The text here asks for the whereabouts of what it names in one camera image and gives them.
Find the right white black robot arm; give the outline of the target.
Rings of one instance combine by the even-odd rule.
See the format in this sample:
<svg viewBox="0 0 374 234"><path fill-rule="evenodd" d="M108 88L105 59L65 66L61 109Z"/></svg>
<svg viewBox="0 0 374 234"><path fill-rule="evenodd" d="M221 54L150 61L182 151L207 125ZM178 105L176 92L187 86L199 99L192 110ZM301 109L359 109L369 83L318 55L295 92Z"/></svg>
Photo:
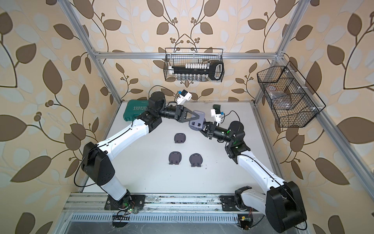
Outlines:
<svg viewBox="0 0 374 234"><path fill-rule="evenodd" d="M233 121L227 129L215 122L206 122L200 131L205 137L226 142L225 151L230 159L244 168L262 189L247 186L235 192L236 206L243 210L253 208L267 217L272 228L282 233L307 221L307 214L299 187L286 182L261 163L245 144L244 125Z"/></svg>

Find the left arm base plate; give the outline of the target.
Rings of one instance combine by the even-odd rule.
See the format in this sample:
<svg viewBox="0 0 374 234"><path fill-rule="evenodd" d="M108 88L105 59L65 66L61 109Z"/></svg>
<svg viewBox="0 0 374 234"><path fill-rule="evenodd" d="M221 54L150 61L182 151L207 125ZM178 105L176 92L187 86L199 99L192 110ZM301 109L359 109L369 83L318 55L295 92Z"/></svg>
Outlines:
<svg viewBox="0 0 374 234"><path fill-rule="evenodd" d="M110 211L130 210L134 208L142 210L145 205L145 198L145 195L127 193L120 200L115 200L112 196L108 195L104 209Z"/></svg>

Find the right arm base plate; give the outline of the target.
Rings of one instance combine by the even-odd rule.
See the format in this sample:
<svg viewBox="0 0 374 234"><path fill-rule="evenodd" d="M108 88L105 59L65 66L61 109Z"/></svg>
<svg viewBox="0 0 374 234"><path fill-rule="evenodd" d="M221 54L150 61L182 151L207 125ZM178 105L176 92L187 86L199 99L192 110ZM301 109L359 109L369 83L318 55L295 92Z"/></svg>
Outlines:
<svg viewBox="0 0 374 234"><path fill-rule="evenodd" d="M252 194L220 195L219 199L222 204L222 210L225 212L249 212L249 210L253 208L255 211L264 214L266 210L264 200Z"/></svg>

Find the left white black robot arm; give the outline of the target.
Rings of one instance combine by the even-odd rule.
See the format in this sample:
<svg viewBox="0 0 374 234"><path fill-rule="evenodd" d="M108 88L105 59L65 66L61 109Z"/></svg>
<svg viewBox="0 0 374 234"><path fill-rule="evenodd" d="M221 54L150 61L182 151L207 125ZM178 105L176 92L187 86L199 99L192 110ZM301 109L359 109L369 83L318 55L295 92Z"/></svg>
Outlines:
<svg viewBox="0 0 374 234"><path fill-rule="evenodd" d="M148 99L146 110L129 126L104 141L96 144L89 142L84 146L82 171L110 198L128 202L130 192L115 176L112 161L133 142L156 129L162 123L162 118L184 123L198 120L200 115L181 104L167 106L165 94L154 92Z"/></svg>

